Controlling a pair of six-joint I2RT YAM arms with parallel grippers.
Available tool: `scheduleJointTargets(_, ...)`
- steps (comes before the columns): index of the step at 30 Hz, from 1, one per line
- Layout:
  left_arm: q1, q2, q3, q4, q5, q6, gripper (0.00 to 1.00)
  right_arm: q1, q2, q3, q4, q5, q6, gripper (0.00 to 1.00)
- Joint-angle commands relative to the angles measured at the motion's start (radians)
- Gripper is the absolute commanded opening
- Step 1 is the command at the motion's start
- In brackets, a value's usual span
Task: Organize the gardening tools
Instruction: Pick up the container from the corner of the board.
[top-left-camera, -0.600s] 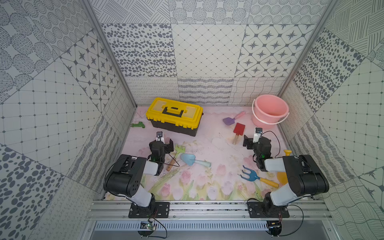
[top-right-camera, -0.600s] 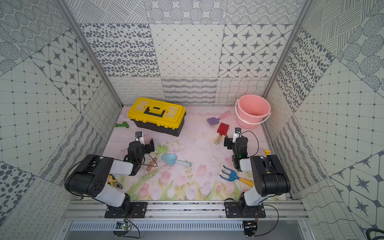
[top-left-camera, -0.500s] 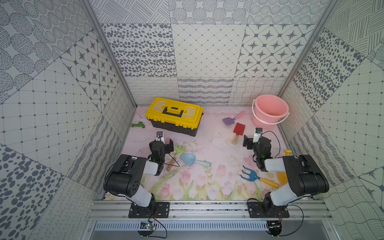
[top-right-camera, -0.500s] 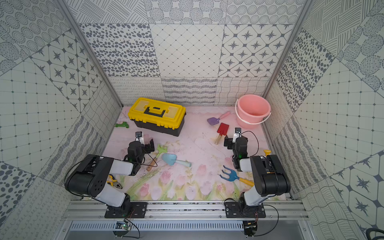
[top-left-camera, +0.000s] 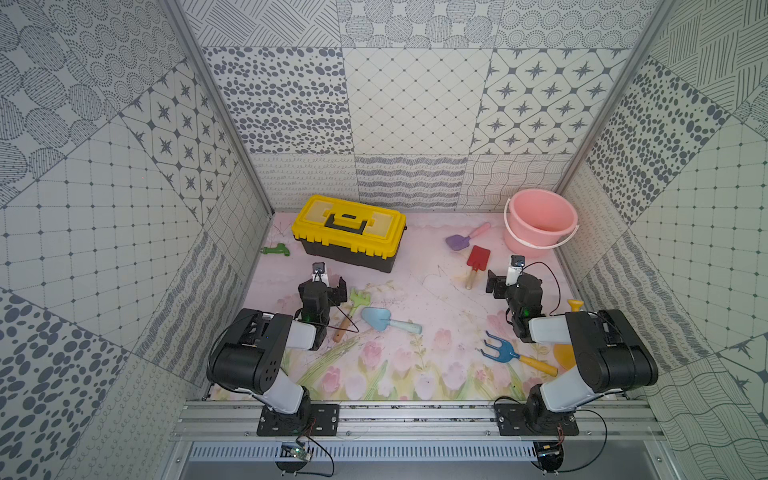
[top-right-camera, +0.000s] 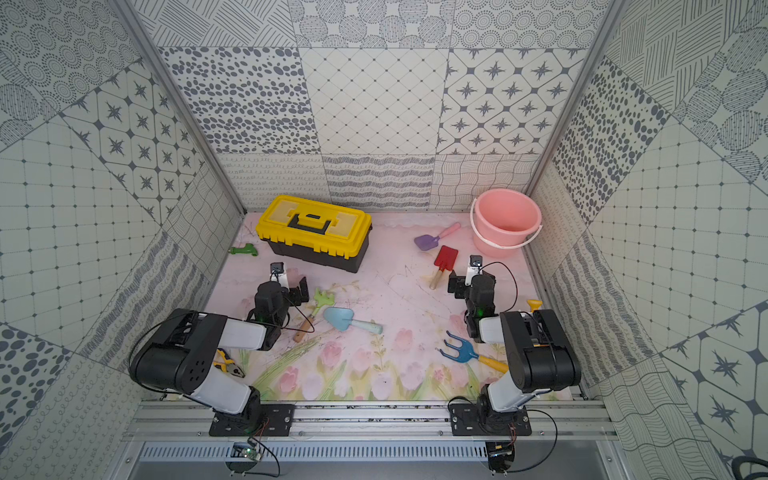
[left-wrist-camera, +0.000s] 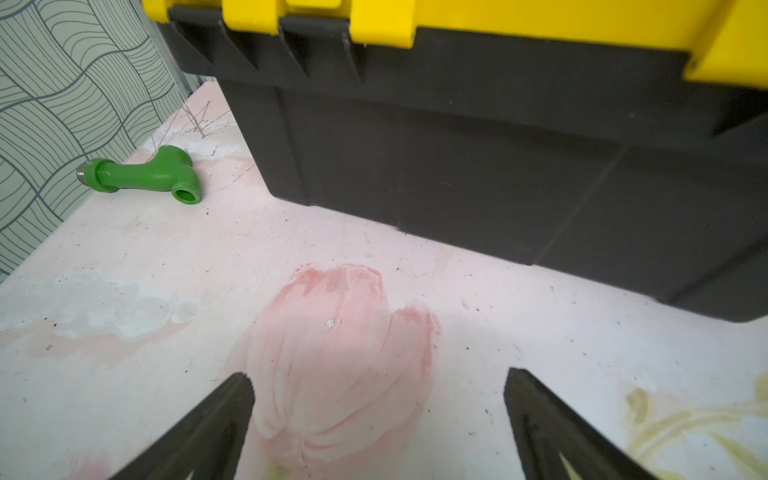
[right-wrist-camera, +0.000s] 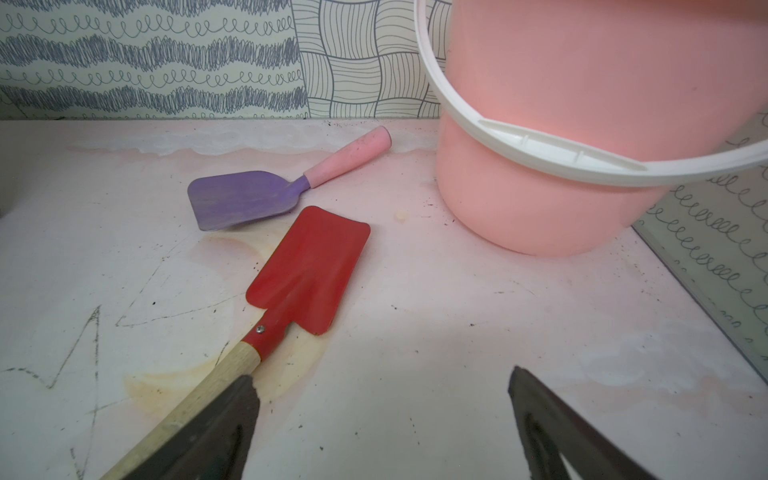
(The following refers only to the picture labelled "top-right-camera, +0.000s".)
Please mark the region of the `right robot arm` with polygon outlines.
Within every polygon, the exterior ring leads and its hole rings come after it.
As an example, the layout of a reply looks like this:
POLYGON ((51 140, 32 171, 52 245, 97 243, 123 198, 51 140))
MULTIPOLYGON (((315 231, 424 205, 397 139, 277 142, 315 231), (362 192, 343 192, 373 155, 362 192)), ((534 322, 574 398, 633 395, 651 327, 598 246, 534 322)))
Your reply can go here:
POLYGON ((482 387, 478 416, 487 422, 523 411, 536 396, 576 386, 582 367, 551 309, 495 311, 496 279, 480 269, 452 273, 447 291, 465 301, 467 339, 450 333, 445 345, 465 363, 476 359, 502 376, 482 387))

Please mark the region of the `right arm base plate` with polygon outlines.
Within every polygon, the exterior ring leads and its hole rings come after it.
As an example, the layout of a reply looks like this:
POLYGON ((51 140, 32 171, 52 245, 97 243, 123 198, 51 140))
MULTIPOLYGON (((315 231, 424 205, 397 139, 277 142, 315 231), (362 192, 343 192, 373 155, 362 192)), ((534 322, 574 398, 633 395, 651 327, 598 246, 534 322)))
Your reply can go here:
POLYGON ((447 406, 451 431, 454 436, 530 436, 532 428, 525 409, 499 413, 490 407, 481 409, 477 404, 453 402, 447 406))

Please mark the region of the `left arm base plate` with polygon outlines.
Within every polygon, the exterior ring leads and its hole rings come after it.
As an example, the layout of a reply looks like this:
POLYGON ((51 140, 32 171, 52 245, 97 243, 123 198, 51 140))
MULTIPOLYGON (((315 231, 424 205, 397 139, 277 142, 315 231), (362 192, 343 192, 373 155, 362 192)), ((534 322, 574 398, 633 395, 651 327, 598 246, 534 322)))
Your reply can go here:
POLYGON ((240 414, 214 412, 211 437, 287 437, 293 423, 295 405, 289 403, 247 406, 240 414))

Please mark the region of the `purple shovel pink handle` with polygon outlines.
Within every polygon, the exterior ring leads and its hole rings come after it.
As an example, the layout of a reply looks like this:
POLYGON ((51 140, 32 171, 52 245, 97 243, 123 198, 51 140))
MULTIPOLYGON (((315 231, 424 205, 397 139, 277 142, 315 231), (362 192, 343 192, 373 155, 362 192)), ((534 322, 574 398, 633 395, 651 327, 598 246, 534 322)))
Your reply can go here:
POLYGON ((461 224, 455 222, 437 235, 424 234, 416 237, 414 243, 421 251, 429 251, 438 247, 441 239, 455 233, 460 228, 461 224))

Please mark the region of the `yellow watering can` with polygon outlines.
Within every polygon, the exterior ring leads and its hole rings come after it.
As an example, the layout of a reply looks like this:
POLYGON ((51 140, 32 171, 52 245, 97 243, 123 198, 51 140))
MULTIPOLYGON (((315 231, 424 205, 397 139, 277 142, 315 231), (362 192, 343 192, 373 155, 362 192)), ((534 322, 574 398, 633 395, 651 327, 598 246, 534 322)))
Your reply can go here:
POLYGON ((533 313, 542 308, 543 302, 541 300, 529 299, 527 304, 529 306, 529 311, 533 313))

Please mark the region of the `pink plastic bucket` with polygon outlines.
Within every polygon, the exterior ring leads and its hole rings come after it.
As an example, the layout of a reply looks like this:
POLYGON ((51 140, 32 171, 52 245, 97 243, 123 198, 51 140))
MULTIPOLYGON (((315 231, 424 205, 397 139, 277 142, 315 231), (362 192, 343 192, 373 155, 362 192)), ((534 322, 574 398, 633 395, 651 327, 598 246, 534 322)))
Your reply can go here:
POLYGON ((503 259, 536 239, 543 227, 539 206, 515 190, 491 189, 470 206, 473 243, 483 256, 503 259))

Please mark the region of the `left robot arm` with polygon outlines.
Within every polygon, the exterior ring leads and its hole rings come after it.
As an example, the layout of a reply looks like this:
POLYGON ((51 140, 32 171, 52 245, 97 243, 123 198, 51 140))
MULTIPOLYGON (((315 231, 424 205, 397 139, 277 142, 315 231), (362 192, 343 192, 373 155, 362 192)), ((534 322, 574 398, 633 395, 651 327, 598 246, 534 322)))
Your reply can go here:
POLYGON ((296 287, 274 279, 259 285, 244 320, 176 309, 156 326, 129 361, 131 379, 145 389, 181 394, 213 409, 221 421, 255 427, 260 393, 214 366, 221 349, 269 351, 288 324, 289 309, 309 300, 307 281, 296 287))

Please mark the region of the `red shovel wooden handle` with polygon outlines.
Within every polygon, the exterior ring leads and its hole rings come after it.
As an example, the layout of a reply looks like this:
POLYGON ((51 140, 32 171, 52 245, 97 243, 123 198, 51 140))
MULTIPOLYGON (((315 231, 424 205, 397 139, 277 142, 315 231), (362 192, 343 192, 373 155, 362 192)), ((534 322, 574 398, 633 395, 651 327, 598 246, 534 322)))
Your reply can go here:
POLYGON ((433 275, 429 287, 435 290, 446 271, 451 271, 454 268, 455 261, 458 257, 459 251, 452 247, 441 246, 434 261, 434 266, 437 268, 433 275))

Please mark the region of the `blue fork yellow handle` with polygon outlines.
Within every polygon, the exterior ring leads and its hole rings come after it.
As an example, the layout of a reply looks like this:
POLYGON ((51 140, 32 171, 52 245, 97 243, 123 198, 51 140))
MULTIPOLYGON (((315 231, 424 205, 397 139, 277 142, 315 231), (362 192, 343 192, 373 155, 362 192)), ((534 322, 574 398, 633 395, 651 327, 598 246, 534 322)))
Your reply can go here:
POLYGON ((469 340, 454 335, 450 331, 447 331, 446 335, 449 339, 455 340, 456 344, 451 343, 449 340, 444 341, 446 349, 439 349, 439 353, 444 358, 462 364, 468 363, 470 360, 477 360, 481 364, 500 373, 507 373, 509 371, 506 363, 478 354, 469 340))

